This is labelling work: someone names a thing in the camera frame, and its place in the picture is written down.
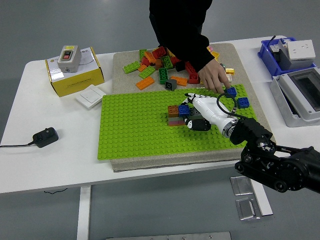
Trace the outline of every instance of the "yellow lego brick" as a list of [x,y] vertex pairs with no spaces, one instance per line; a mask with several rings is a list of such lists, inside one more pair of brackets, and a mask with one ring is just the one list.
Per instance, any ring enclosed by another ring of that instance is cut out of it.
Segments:
[[183,86],[183,87],[187,86],[187,83],[188,83],[187,78],[183,78],[179,76],[171,76],[170,78],[176,80],[176,84],[178,86]]
[[235,70],[234,70],[233,68],[226,68],[226,69],[225,69],[225,73],[226,73],[226,74],[234,75],[234,74],[235,74]]
[[137,82],[135,85],[137,86],[138,89],[143,90],[146,87],[149,87],[153,83],[155,83],[155,80],[152,77],[148,76],[145,79]]
[[143,70],[145,70],[147,68],[146,65],[140,63],[140,67],[138,68],[138,71],[141,73]]
[[170,58],[173,58],[173,57],[176,56],[176,55],[174,55],[169,49],[168,49],[168,55],[169,55]]
[[215,60],[219,61],[219,55],[220,55],[219,53],[212,51],[211,55],[214,56]]
[[149,60],[150,63],[153,63],[153,64],[156,63],[156,59],[155,59],[154,55],[151,52],[145,51],[144,55]]

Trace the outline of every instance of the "red lego brick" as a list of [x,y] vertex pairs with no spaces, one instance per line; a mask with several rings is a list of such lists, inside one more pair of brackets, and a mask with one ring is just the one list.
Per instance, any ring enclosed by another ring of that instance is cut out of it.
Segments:
[[154,51],[152,51],[152,54],[155,59],[159,59],[159,58],[167,55],[167,52],[166,52],[165,48],[163,46],[161,46],[161,47],[155,49]]
[[188,83],[189,84],[199,84],[200,79],[199,79],[198,73],[190,73]]
[[178,105],[168,106],[168,117],[169,118],[179,117]]
[[181,62],[181,60],[179,60],[176,56],[170,57],[170,60],[174,68],[176,67],[176,63]]
[[141,59],[141,63],[146,65],[147,67],[151,65],[151,63],[145,56]]
[[185,63],[185,70],[189,73],[189,74],[194,74],[196,73],[195,68],[191,65],[191,63],[189,61],[187,61]]

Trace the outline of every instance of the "power cord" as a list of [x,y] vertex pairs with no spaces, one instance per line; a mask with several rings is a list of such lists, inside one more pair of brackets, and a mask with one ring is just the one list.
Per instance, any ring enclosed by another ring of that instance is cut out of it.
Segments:
[[216,104],[217,104],[218,108],[219,108],[222,112],[224,112],[224,113],[227,114],[227,115],[231,115],[231,116],[234,116],[234,117],[237,117],[237,118],[240,118],[240,119],[248,119],[248,117],[246,117],[246,116],[239,115],[239,114],[236,114],[236,113],[234,113],[234,112],[228,112],[228,111],[224,110],[224,109],[222,108],[222,106],[220,105],[220,101],[219,101],[219,99],[220,99],[222,96],[228,96],[229,98],[231,98],[231,99],[233,100],[233,102],[234,102],[234,108],[233,108],[233,109],[237,109],[237,107],[238,107],[238,104],[237,104],[237,101],[236,101],[235,97],[232,96],[231,94],[225,92],[225,93],[220,94],[220,95],[216,98]]
[[28,144],[25,144],[25,145],[0,145],[0,148],[29,147],[33,144],[35,144],[34,141],[29,142]]
[[64,192],[65,190],[67,190],[68,188],[64,189],[64,190],[61,190],[61,191],[55,191],[55,192],[49,192],[49,191],[44,191],[46,194],[55,194],[55,193],[62,193]]

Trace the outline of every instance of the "yellow box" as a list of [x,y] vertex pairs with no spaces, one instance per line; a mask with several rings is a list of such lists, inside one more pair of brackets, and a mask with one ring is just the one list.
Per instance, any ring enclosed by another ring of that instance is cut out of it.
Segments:
[[45,60],[50,83],[59,97],[82,91],[91,84],[105,82],[97,56],[92,47],[81,50],[81,61],[77,72],[63,73],[58,67],[59,57]]

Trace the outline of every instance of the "green lego baseplate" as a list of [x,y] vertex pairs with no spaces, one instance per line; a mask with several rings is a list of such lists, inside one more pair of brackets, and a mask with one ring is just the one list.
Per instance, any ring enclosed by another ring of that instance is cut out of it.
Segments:
[[[237,98],[248,97],[242,84],[233,85]],[[209,131],[193,131],[186,125],[168,126],[168,106],[180,105],[186,93],[218,97],[204,88],[105,95],[102,99],[98,159],[113,160],[243,148],[222,136],[217,126]],[[231,98],[220,101],[231,110]],[[256,118],[252,106],[237,114]]]

